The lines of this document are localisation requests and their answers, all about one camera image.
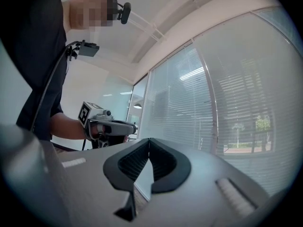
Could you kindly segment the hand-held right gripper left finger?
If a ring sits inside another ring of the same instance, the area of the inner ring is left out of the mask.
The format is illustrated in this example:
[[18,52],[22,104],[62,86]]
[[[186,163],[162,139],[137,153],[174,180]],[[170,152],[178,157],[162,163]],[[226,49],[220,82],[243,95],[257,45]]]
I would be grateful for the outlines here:
[[61,227],[151,227],[148,209],[135,211],[133,180],[118,166],[124,155],[138,154],[147,145],[145,139],[57,154],[42,141],[40,214]]

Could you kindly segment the person's left forearm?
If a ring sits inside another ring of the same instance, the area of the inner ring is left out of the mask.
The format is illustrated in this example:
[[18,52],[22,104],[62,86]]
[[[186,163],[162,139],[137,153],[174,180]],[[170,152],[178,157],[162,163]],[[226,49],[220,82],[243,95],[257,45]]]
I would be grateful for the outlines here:
[[78,120],[71,119],[63,113],[57,113],[50,119],[50,133],[68,140],[86,139],[83,126]]

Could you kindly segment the grey metal window post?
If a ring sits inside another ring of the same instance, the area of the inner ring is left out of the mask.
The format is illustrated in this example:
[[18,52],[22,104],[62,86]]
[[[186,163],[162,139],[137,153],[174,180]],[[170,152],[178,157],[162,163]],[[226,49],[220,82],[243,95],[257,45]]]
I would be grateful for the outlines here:
[[210,101],[211,101],[211,110],[212,110],[212,146],[211,146],[211,153],[216,155],[217,154],[217,149],[218,149],[218,113],[217,113],[217,103],[216,103],[216,98],[214,94],[214,87],[212,83],[212,79],[210,77],[209,69],[207,66],[207,63],[204,59],[202,50],[199,45],[199,39],[198,37],[194,37],[191,39],[194,47],[197,50],[197,54],[199,56],[199,59],[202,63],[204,72],[205,72],[205,78],[207,81],[207,86],[209,90],[209,95],[210,95]]

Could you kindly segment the white ceiling pipe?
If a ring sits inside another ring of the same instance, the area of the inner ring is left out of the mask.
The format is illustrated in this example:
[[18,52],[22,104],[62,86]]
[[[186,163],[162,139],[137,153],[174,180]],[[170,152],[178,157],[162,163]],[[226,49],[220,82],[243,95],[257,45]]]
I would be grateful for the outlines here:
[[135,12],[131,11],[131,15],[135,16],[140,22],[144,22],[145,25],[140,24],[139,22],[134,21],[133,19],[128,19],[128,21],[137,27],[138,29],[142,30],[146,33],[149,37],[153,38],[156,42],[159,42],[161,39],[167,40],[167,37],[158,29],[155,23],[151,23],[144,19],[143,17],[139,16]]

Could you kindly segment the person's left hand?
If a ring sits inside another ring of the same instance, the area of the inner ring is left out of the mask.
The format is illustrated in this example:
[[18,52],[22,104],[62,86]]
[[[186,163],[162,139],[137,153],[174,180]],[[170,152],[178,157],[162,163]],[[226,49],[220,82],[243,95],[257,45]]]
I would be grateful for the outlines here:
[[93,140],[97,140],[99,139],[100,137],[102,137],[103,133],[104,133],[104,129],[103,129],[103,125],[102,124],[99,124],[97,122],[93,122],[91,125],[90,125],[90,137],[93,139]]

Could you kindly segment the person's black shirt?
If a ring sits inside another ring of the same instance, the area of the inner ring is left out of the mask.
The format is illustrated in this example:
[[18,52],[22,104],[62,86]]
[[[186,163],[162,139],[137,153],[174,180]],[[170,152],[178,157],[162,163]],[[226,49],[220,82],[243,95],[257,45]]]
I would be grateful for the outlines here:
[[67,71],[61,0],[0,0],[0,39],[32,88],[17,125],[48,141]]

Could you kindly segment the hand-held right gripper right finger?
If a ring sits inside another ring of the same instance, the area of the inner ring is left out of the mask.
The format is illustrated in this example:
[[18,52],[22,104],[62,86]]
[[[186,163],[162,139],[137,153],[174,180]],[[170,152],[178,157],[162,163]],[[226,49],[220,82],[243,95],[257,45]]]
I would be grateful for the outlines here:
[[149,139],[154,182],[139,227],[255,227],[267,192],[222,158]]

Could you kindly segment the frosted glass door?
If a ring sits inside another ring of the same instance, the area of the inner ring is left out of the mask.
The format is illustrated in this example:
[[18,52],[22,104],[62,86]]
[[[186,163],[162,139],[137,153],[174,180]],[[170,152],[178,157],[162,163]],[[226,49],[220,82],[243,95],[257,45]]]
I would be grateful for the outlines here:
[[97,78],[86,76],[84,80],[80,75],[68,73],[63,85],[61,106],[68,117],[77,119],[84,101],[96,103],[110,110],[115,119],[124,121],[132,89],[132,84],[112,73]]

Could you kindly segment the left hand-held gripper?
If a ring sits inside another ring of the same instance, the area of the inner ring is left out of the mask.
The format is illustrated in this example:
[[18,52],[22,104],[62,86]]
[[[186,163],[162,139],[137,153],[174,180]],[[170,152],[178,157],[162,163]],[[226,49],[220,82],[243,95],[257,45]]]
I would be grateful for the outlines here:
[[[111,111],[100,107],[95,103],[83,102],[78,120],[84,128],[86,139],[91,142],[92,148],[104,148],[125,142],[125,135],[134,134],[134,124],[114,120]],[[104,133],[102,137],[93,140],[90,137],[90,125],[93,122],[104,122]]]

